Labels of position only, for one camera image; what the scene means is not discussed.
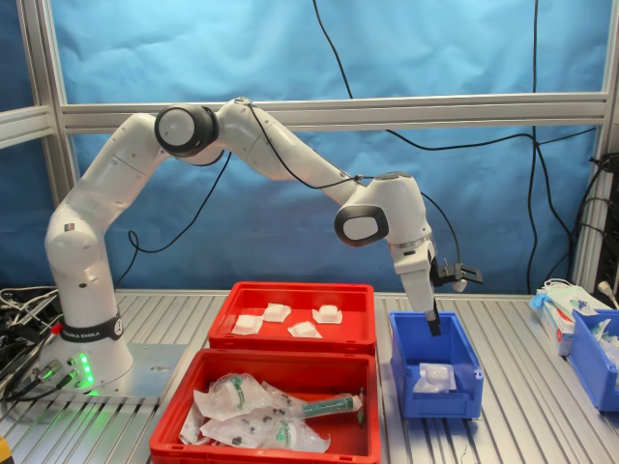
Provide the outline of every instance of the red plastic bin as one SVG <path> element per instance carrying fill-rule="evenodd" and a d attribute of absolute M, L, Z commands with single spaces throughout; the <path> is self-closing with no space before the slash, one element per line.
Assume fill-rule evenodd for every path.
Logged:
<path fill-rule="evenodd" d="M 231 333 L 239 315 L 261 316 L 268 303 L 288 305 L 292 313 L 283 323 L 263 323 L 255 335 Z M 336 305 L 341 324 L 316 323 L 311 310 L 322 305 Z M 293 337 L 288 328 L 304 321 L 312 322 L 322 338 Z M 238 282 L 213 322 L 209 343 L 212 348 L 374 355 L 374 291 L 343 283 Z"/>
<path fill-rule="evenodd" d="M 307 420 L 322 438 L 331 436 L 325 453 L 275 449 L 236 449 L 184 445 L 178 435 L 193 402 L 193 390 L 206 392 L 211 382 L 230 372 L 249 373 L 288 394 L 319 400 L 339 393 L 366 391 L 363 425 L 356 414 Z M 380 462 L 376 360 L 367 355 L 202 350 L 163 413 L 149 445 L 154 464 L 342 463 Z"/>

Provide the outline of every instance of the blue plastic bin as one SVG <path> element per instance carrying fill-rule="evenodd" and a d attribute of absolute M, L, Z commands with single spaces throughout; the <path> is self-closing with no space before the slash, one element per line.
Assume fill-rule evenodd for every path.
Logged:
<path fill-rule="evenodd" d="M 591 329 L 603 320 L 610 319 L 605 332 L 619 335 L 619 311 L 598 310 L 597 316 L 581 316 L 574 311 L 574 318 L 574 338 L 569 359 L 580 383 L 597 409 L 619 411 L 617 369 L 591 334 Z"/>
<path fill-rule="evenodd" d="M 399 408 L 405 418 L 475 419 L 482 410 L 484 373 L 454 312 L 441 312 L 441 335 L 432 336 L 426 317 L 418 312 L 390 312 L 394 331 L 391 369 Z M 456 390 L 414 393 L 419 363 L 451 364 Z"/>

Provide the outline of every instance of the black cable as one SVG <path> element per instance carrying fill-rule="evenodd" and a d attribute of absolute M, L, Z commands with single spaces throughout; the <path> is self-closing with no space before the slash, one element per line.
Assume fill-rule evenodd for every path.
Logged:
<path fill-rule="evenodd" d="M 563 137 L 553 138 L 551 140 L 547 140 L 546 142 L 540 142 L 538 145 L 546 145 L 546 143 L 554 143 L 554 142 L 558 142 L 560 140 L 567 140 L 568 138 L 576 137 L 578 135 L 583 135 L 584 133 L 587 133 L 587 132 L 596 131 L 597 129 L 598 128 L 591 128 L 591 129 L 587 129 L 587 130 L 582 130 L 580 132 L 571 133 L 570 135 L 565 135 Z"/>
<path fill-rule="evenodd" d="M 531 248 L 531 254 L 529 255 L 529 263 L 526 267 L 526 292 L 528 295 L 531 294 L 531 267 L 533 265 L 533 257 L 535 256 L 535 250 L 538 247 L 538 231 L 535 227 L 535 220 L 533 220 L 533 209 L 531 204 L 531 198 L 533 196 L 533 179 L 535 177 L 535 161 L 537 159 L 537 154 L 535 152 L 535 147 L 533 148 L 533 160 L 531 162 L 531 176 L 529 178 L 529 193 L 527 195 L 527 211 L 529 213 L 529 221 L 531 222 L 531 230 L 533 231 L 533 247 Z"/>
<path fill-rule="evenodd" d="M 596 170 L 596 172 L 593 174 L 593 176 L 591 177 L 591 180 L 589 181 L 589 184 L 587 185 L 587 188 L 585 189 L 584 193 L 582 194 L 582 199 L 580 200 L 580 203 L 578 205 L 578 209 L 576 210 L 576 215 L 575 215 L 575 219 L 574 219 L 574 226 L 572 228 L 572 239 L 573 239 L 573 244 L 576 243 L 577 239 L 578 239 L 578 235 L 580 232 L 580 228 L 578 225 L 580 224 L 580 221 L 582 219 L 582 215 L 584 213 L 584 207 L 585 205 L 589 202 L 589 201 L 593 201 L 593 200 L 603 200 L 608 202 L 608 200 L 606 200 L 605 198 L 600 198 L 598 196 L 594 196 L 591 198 L 587 198 L 589 196 L 589 193 L 591 192 L 591 189 L 593 188 L 593 186 L 596 183 L 596 180 L 598 179 L 598 177 L 600 176 L 600 174 L 602 173 L 602 171 L 604 170 L 604 167 L 608 164 L 609 159 L 611 158 L 616 158 L 618 157 L 619 154 L 618 153 L 609 153 L 604 155 L 604 160 L 599 161 L 599 160 L 594 160 L 591 159 L 591 161 L 595 162 L 598 165 L 598 169 Z M 550 276 L 554 270 L 556 270 L 556 268 L 561 264 L 561 262 L 563 261 L 563 259 L 565 259 L 564 257 L 562 257 L 553 267 L 552 270 L 550 271 L 550 273 L 548 273 L 548 275 Z"/>
<path fill-rule="evenodd" d="M 443 212 L 443 210 L 441 209 L 440 206 L 438 206 L 436 204 L 436 202 L 434 200 L 432 200 L 429 196 L 427 196 L 425 193 L 421 192 L 422 196 L 427 199 L 427 201 L 429 201 L 432 205 L 434 205 L 434 207 L 438 210 L 438 212 L 443 216 L 443 218 L 445 219 L 445 222 L 447 222 L 447 225 L 449 226 L 449 230 L 452 231 L 452 235 L 454 236 L 454 243 L 456 244 L 456 262 L 459 263 L 460 262 L 460 245 L 457 242 L 457 236 L 456 236 L 456 231 L 454 230 L 454 227 L 452 227 L 452 224 L 449 222 L 449 220 L 447 219 L 447 215 Z"/>
<path fill-rule="evenodd" d="M 546 282 L 550 278 L 550 276 L 552 276 L 552 273 L 554 273 L 554 271 L 561 265 L 563 260 L 568 257 L 568 254 L 570 253 L 567 251 L 563 256 L 561 256 L 559 261 L 557 261 L 557 263 L 552 267 L 550 272 L 544 277 L 544 282 Z"/>
<path fill-rule="evenodd" d="M 53 389 L 44 391 L 43 393 L 37 394 L 36 396 L 29 396 L 27 398 L 16 398 L 15 401 L 35 401 L 37 399 L 42 399 L 46 396 L 50 396 L 52 393 L 59 392 L 60 390 L 60 387 L 54 387 Z"/>
<path fill-rule="evenodd" d="M 36 345 L 30 345 L 30 346 L 26 346 L 25 348 L 23 348 L 18 354 L 17 356 L 15 356 L 13 358 L 12 361 L 10 361 L 2 370 L 0 370 L 0 382 L 2 382 L 4 380 L 4 378 L 9 375 L 11 372 L 13 372 L 13 370 L 15 369 L 15 367 L 19 364 L 19 362 L 21 361 L 22 357 L 24 355 L 29 354 Z"/>
<path fill-rule="evenodd" d="M 22 396 L 24 396 L 26 393 L 30 392 L 31 390 L 33 390 L 35 387 L 37 387 L 39 384 L 41 383 L 41 379 L 35 379 L 32 382 L 30 382 L 28 385 L 26 385 L 23 389 L 21 389 L 20 391 L 17 391 L 11 395 L 4 395 L 4 397 L 2 398 L 3 401 L 15 401 L 16 399 L 21 398 Z"/>
<path fill-rule="evenodd" d="M 327 184 L 325 186 L 313 186 L 312 184 L 308 184 L 306 181 L 304 181 L 299 176 L 297 176 L 294 172 L 292 172 L 292 170 L 290 170 L 288 165 L 283 161 L 280 154 L 278 153 L 275 146 L 273 145 L 273 142 L 267 135 L 267 131 L 264 130 L 262 123 L 260 123 L 258 116 L 255 114 L 255 111 L 253 110 L 253 105 L 249 104 L 248 106 L 250 107 L 250 111 L 251 111 L 251 114 L 253 115 L 253 118 L 255 119 L 255 122 L 258 123 L 258 126 L 260 126 L 260 129 L 262 130 L 262 133 L 264 134 L 264 138 L 267 140 L 267 143 L 271 147 L 271 150 L 273 150 L 273 153 L 275 154 L 275 156 L 278 157 L 278 160 L 280 160 L 281 165 L 284 167 L 286 171 L 288 171 L 288 174 L 290 174 L 292 177 L 294 177 L 297 181 L 299 181 L 301 184 L 303 184 L 307 188 L 315 189 L 315 190 L 322 190 L 322 189 L 328 189 L 329 187 L 338 186 L 340 184 L 343 184 L 344 182 L 359 181 L 361 179 L 373 179 L 370 176 L 355 176 L 355 177 L 347 177 L 346 179 L 342 179 L 341 181 L 333 182 L 332 184 Z"/>
<path fill-rule="evenodd" d="M 540 148 L 539 143 L 535 144 L 535 149 L 538 152 L 538 156 L 540 157 L 540 163 L 542 164 L 542 170 L 544 171 L 545 192 L 546 192 L 546 197 L 548 201 L 548 207 L 552 211 L 552 215 L 557 219 L 559 224 L 561 224 L 561 227 L 563 228 L 563 230 L 568 236 L 568 270 L 567 270 L 566 278 L 570 278 L 570 273 L 572 272 L 572 265 L 574 262 L 573 261 L 574 260 L 574 249 L 575 249 L 574 237 L 570 229 L 568 229 L 568 226 L 565 225 L 565 222 L 563 222 L 563 220 L 559 217 L 559 214 L 555 211 L 554 205 L 552 204 L 552 193 L 550 192 L 550 180 L 548 179 L 548 170 L 545 167 L 545 160 L 544 160 L 544 156 L 542 155 L 542 149 Z"/>
<path fill-rule="evenodd" d="M 348 79 L 346 77 L 346 73 L 344 71 L 343 65 L 341 64 L 341 60 L 339 58 L 339 54 L 338 51 L 335 47 L 335 45 L 333 44 L 331 38 L 329 37 L 329 34 L 327 33 L 327 30 L 325 29 L 323 23 L 322 23 L 322 19 L 320 18 L 320 13 L 318 11 L 318 5 L 316 3 L 316 0 L 312 0 L 313 3 L 313 7 L 316 13 L 316 19 L 318 20 L 318 24 L 320 25 L 320 29 L 322 29 L 322 32 L 325 36 L 325 38 L 327 39 L 327 42 L 329 42 L 329 45 L 331 46 L 331 49 L 333 50 L 333 53 L 335 55 L 335 58 L 338 62 L 338 66 L 339 66 L 339 72 L 341 73 L 341 77 L 344 81 L 344 85 L 346 86 L 346 92 L 348 93 L 348 97 L 350 99 L 354 99 L 352 92 L 350 90 L 350 85 L 348 84 Z M 536 0 L 535 2 L 535 13 L 534 13 L 534 28 L 533 28 L 533 93 L 537 92 L 537 53 L 538 53 L 538 47 L 537 47 L 537 42 L 538 42 L 538 10 L 539 10 L 539 1 Z M 552 143 L 555 141 L 559 141 L 559 140 L 565 140 L 567 138 L 571 138 L 571 137 L 575 137 L 577 135 L 581 135 L 584 133 L 587 133 L 589 131 L 594 131 L 596 128 L 593 129 L 589 129 L 589 130 L 583 130 L 581 132 L 577 132 L 574 134 L 570 134 L 570 135 L 566 135 L 563 137 L 558 137 L 556 139 L 553 140 L 548 140 L 546 142 L 543 142 L 543 144 L 546 143 Z M 547 199 L 548 199 L 548 206 L 550 207 L 550 210 L 552 211 L 552 214 L 556 217 L 556 219 L 559 221 L 559 223 L 561 224 L 561 226 L 563 227 L 563 229 L 566 231 L 566 234 L 568 235 L 568 240 L 570 243 L 570 248 L 573 247 L 573 239 L 572 239 L 572 235 L 570 234 L 569 229 L 567 228 L 567 226 L 565 225 L 565 223 L 563 222 L 563 220 L 559 217 L 559 215 L 557 214 L 557 212 L 554 209 L 554 205 L 552 204 L 552 198 L 551 198 L 551 194 L 550 194 L 550 182 L 547 176 L 547 170 L 545 168 L 545 161 L 544 161 L 544 156 L 542 155 L 542 151 L 540 150 L 539 146 L 541 144 L 538 143 L 537 141 L 537 128 L 533 127 L 533 134 L 529 134 L 529 133 L 524 133 L 524 132 L 520 132 L 520 133 L 516 133 L 513 135 L 509 135 L 506 137 L 500 137 L 497 139 L 493 139 L 493 140 L 488 140 L 485 142 L 479 142 L 479 143 L 469 143 L 469 144 L 461 144 L 461 145 L 452 145 L 452 146 L 442 146 L 442 147 L 426 147 L 424 145 L 420 145 L 418 143 L 413 142 L 412 140 L 404 137 L 403 135 L 395 132 L 394 130 L 385 130 L 386 132 L 388 132 L 389 134 L 399 138 L 400 140 L 408 143 L 409 145 L 418 148 L 420 150 L 425 150 L 425 151 L 430 151 L 430 152 L 437 152 L 437 151 L 444 151 L 444 150 L 455 150 L 455 149 L 464 149 L 464 148 L 476 148 L 476 147 L 483 147 L 486 145 L 491 145 L 494 143 L 499 143 L 505 140 L 510 140 L 513 138 L 518 138 L 518 137 L 526 137 L 529 138 L 532 142 L 533 142 L 533 161 L 532 161 L 532 172 L 531 172 L 531 177 L 530 177 L 530 182 L 529 182 L 529 195 L 528 195 L 528 201 L 527 201 L 527 209 L 529 211 L 529 219 L 531 221 L 531 229 L 533 230 L 533 237 L 534 237 L 534 244 L 533 244 L 533 248 L 531 251 L 531 256 L 529 258 L 529 263 L 527 266 L 527 291 L 530 293 L 530 273 L 531 273 L 531 266 L 533 264 L 533 258 L 535 255 L 535 250 L 537 248 L 537 244 L 538 244 L 538 236 L 537 236 L 537 230 L 535 228 L 535 222 L 533 219 L 533 213 L 532 213 L 532 207 L 531 207 L 531 193 L 532 193 L 532 189 L 533 189 L 533 180 L 534 180 L 534 175 L 535 175 L 535 156 L 536 156 L 536 152 L 537 154 L 540 156 L 540 161 L 542 163 L 542 168 L 544 170 L 545 173 L 545 185 L 546 185 L 546 193 L 547 193 Z"/>
<path fill-rule="evenodd" d="M 30 357 L 29 360 L 27 360 L 14 374 L 13 377 L 11 378 L 11 380 L 7 383 L 6 388 L 4 389 L 3 395 L 2 395 L 2 401 L 13 401 L 13 390 L 15 389 L 15 387 L 17 386 L 17 383 L 21 380 L 21 378 L 23 377 L 23 375 L 25 374 L 25 372 L 32 366 L 32 364 L 34 364 L 37 359 L 39 358 L 39 355 L 41 354 L 41 351 L 43 350 L 43 347 L 45 345 L 45 343 L 47 342 L 48 337 L 47 336 L 42 336 L 41 341 L 39 341 L 39 343 L 37 343 L 34 348 L 35 353 L 33 356 Z"/>
<path fill-rule="evenodd" d="M 603 237 L 605 237 L 605 235 L 606 235 L 606 234 L 605 234 L 605 232 L 604 232 L 602 229 L 599 229 L 598 227 L 594 227 L 594 226 L 593 226 L 593 225 L 591 225 L 591 224 L 586 224 L 586 223 L 584 223 L 584 222 L 581 222 L 581 223 L 579 224 L 579 227 L 588 227 L 589 229 L 593 229 L 593 230 L 595 230 L 596 232 L 600 232 L 600 233 L 602 234 L 602 236 L 603 236 Z"/>
<path fill-rule="evenodd" d="M 346 79 L 346 73 L 344 72 L 344 67 L 341 65 L 341 60 L 339 59 L 338 51 L 336 50 L 336 46 L 331 42 L 331 38 L 329 34 L 327 34 L 327 30 L 325 26 L 322 25 L 322 19 L 320 19 L 320 13 L 318 12 L 318 5 L 316 4 L 316 0 L 313 0 L 313 8 L 316 11 L 316 19 L 318 19 L 318 24 L 320 24 L 320 29 L 322 29 L 322 33 L 325 35 L 325 38 L 329 42 L 331 49 L 333 50 L 333 54 L 336 55 L 336 60 L 338 60 L 339 72 L 341 73 L 341 77 L 344 79 L 344 84 L 346 85 L 346 91 L 348 92 L 348 97 L 353 99 L 352 92 L 350 92 L 350 86 L 348 85 L 348 79 Z"/>
<path fill-rule="evenodd" d="M 206 202 L 209 201 L 209 198 L 213 194 L 213 191 L 215 190 L 215 187 L 217 186 L 218 182 L 220 181 L 220 178 L 221 178 L 221 175 L 223 174 L 223 171 L 225 171 L 225 168 L 228 166 L 228 163 L 230 162 L 230 158 L 231 157 L 232 157 L 232 152 L 229 152 L 228 153 L 228 158 L 226 159 L 225 164 L 223 165 L 223 168 L 220 171 L 220 174 L 217 176 L 217 179 L 215 179 L 215 182 L 213 183 L 213 186 L 211 187 L 211 189 L 209 190 L 208 194 L 206 195 L 206 198 L 204 198 L 204 201 L 202 202 L 202 204 L 198 208 L 197 213 L 195 213 L 195 216 L 193 217 L 192 221 L 176 237 L 174 237 L 174 239 L 172 239 L 172 241 L 169 244 L 167 244 L 166 246 L 162 246 L 161 248 L 158 248 L 158 249 L 144 249 L 144 248 L 139 246 L 139 238 L 137 237 L 137 234 L 135 233 L 135 231 L 130 230 L 128 232 L 127 236 L 129 237 L 129 242 L 132 244 L 133 248 L 135 249 L 135 252 L 133 253 L 132 261 L 131 261 L 131 263 L 129 263 L 129 266 L 127 267 L 127 269 L 123 272 L 123 274 L 120 276 L 120 278 L 118 280 L 116 280 L 115 286 L 118 286 L 118 284 L 123 280 L 123 278 L 125 278 L 127 273 L 131 270 L 131 268 L 133 266 L 133 263 L 135 262 L 135 258 L 137 256 L 137 253 L 139 251 L 141 251 L 142 253 L 159 253 L 160 251 L 164 251 L 165 249 L 171 247 L 178 239 L 180 239 L 183 236 L 183 234 L 185 234 L 185 232 L 187 232 L 190 229 L 190 227 L 193 226 L 193 224 L 197 220 L 198 216 L 200 216 L 200 213 L 202 212 L 202 209 L 204 208 L 204 205 L 206 205 Z"/>

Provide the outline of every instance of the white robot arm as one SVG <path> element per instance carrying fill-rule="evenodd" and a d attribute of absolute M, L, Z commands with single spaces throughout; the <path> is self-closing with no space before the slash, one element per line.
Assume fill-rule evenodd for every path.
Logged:
<path fill-rule="evenodd" d="M 383 174 L 365 187 L 244 98 L 228 102 L 217 113 L 175 104 L 157 118 L 134 114 L 112 134 L 55 211 L 45 237 L 64 321 L 61 336 L 45 347 L 41 362 L 57 360 L 77 371 L 68 390 L 90 390 L 112 382 L 133 362 L 107 262 L 103 239 L 107 227 L 132 204 L 162 161 L 173 156 L 191 164 L 210 164 L 222 150 L 236 154 L 269 179 L 297 179 L 322 189 L 340 204 L 335 228 L 345 243 L 363 247 L 386 239 L 411 306 L 426 314 L 433 334 L 440 334 L 433 283 L 480 279 L 479 275 L 456 278 L 454 268 L 436 266 L 426 208 L 410 174 Z"/>

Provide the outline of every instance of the metal table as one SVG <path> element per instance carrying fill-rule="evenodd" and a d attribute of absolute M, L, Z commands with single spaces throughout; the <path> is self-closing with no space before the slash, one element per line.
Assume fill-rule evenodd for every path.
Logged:
<path fill-rule="evenodd" d="M 145 463 L 148 438 L 227 292 L 119 291 L 126 337 L 186 344 L 162 406 L 152 401 L 61 395 L 0 413 L 16 463 Z M 442 296 L 484 368 L 478 420 L 402 420 L 389 366 L 387 311 L 410 310 L 402 294 L 376 294 L 382 461 L 385 463 L 619 463 L 619 415 L 600 414 L 570 364 L 527 305 L 514 296 Z"/>

